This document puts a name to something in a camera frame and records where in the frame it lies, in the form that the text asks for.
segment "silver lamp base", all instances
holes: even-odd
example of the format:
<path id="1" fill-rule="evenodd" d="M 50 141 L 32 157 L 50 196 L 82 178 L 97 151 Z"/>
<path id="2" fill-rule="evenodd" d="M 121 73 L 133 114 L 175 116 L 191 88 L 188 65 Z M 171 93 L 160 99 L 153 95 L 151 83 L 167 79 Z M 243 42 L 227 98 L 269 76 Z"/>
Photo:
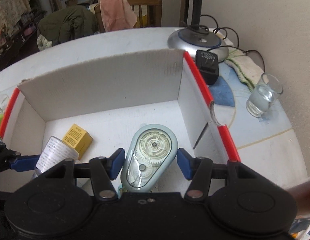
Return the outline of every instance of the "silver lamp base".
<path id="1" fill-rule="evenodd" d="M 207 35 L 196 33 L 190 29 L 181 29 L 173 32 L 167 40 L 170 49 L 186 50 L 193 59 L 195 59 L 196 51 L 212 49 L 210 52 L 218 56 L 218 62 L 224 61 L 228 57 L 228 47 L 225 46 L 224 40 L 220 39 L 216 34 L 209 33 Z"/>

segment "gear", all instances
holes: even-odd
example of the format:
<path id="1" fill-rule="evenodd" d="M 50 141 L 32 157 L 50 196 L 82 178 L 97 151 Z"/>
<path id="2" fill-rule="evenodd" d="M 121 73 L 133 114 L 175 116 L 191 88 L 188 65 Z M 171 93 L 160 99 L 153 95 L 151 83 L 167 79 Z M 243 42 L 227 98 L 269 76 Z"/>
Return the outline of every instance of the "gear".
<path id="1" fill-rule="evenodd" d="M 172 149 L 172 141 L 160 129 L 143 132 L 137 141 L 135 154 L 139 159 L 152 165 L 160 165 Z"/>

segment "curtain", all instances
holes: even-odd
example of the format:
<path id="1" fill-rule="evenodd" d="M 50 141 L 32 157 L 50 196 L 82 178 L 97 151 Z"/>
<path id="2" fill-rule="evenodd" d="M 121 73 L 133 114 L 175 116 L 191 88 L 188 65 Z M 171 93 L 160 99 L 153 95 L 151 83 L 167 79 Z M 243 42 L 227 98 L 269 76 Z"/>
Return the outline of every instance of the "curtain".
<path id="1" fill-rule="evenodd" d="M 5 33 L 11 35 L 21 15 L 30 11 L 29 2 L 25 4 L 24 0 L 0 0 L 0 22 Z"/>

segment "wooden chair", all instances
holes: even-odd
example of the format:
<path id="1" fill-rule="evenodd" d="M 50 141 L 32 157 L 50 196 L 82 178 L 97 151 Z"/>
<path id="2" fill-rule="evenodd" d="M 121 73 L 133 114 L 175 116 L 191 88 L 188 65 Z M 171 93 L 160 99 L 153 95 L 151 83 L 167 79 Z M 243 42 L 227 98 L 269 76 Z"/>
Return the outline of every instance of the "wooden chair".
<path id="1" fill-rule="evenodd" d="M 127 0 L 133 11 L 135 6 L 139 7 L 139 26 L 142 27 L 161 27 L 162 26 L 162 0 Z M 147 6 L 147 25 L 143 26 L 142 6 Z M 103 20 L 101 19 L 100 4 L 96 4 L 95 15 L 99 25 L 99 31 L 105 32 Z"/>

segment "water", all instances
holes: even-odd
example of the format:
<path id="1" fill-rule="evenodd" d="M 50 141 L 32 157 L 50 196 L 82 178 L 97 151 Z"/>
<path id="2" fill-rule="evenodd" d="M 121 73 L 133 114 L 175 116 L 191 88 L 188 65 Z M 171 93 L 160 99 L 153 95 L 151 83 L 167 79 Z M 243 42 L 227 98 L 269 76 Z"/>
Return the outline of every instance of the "water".
<path id="1" fill-rule="evenodd" d="M 268 86 L 258 85 L 246 102 L 246 108 L 252 116 L 261 117 L 276 100 Z"/>

